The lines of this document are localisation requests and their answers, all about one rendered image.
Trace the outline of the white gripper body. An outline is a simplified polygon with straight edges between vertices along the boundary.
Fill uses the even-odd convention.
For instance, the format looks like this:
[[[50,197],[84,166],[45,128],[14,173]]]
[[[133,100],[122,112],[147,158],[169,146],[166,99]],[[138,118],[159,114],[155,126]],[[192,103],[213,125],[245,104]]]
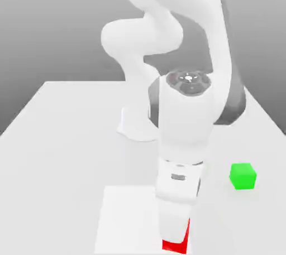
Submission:
[[[184,240],[192,206],[158,199],[159,231],[163,240],[181,243]]]

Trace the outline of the small green cube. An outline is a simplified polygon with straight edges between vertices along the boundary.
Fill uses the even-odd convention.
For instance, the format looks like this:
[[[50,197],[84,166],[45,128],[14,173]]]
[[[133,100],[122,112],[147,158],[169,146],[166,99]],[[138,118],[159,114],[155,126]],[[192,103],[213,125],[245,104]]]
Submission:
[[[236,190],[250,190],[255,187],[257,173],[251,163],[233,163],[229,178]]]

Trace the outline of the small red cube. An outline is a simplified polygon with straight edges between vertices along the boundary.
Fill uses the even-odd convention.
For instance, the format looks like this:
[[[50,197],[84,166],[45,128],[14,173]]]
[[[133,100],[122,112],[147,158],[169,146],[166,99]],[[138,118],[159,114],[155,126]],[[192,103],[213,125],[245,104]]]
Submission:
[[[190,220],[188,220],[187,229],[184,239],[181,243],[173,243],[166,240],[162,240],[162,249],[180,254],[187,254],[188,249],[188,237],[189,237]]]

